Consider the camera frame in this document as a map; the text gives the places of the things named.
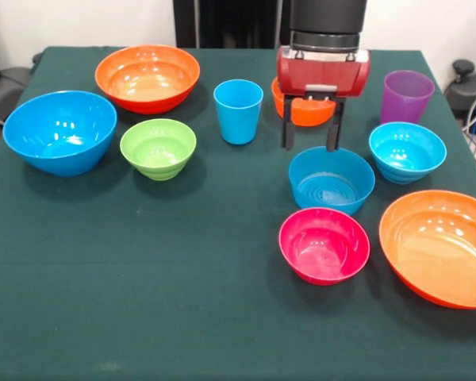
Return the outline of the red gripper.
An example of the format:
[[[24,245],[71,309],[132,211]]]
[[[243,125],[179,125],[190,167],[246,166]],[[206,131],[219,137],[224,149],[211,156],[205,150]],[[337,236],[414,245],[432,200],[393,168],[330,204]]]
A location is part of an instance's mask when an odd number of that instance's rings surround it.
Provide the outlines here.
[[[282,116],[282,144],[285,150],[294,146],[295,124],[292,120],[293,96],[308,93],[334,94],[338,98],[361,95],[370,73],[370,51],[311,52],[282,46],[277,55],[278,85],[284,96]],[[328,127],[326,149],[339,148],[340,130],[346,100],[337,99]]]

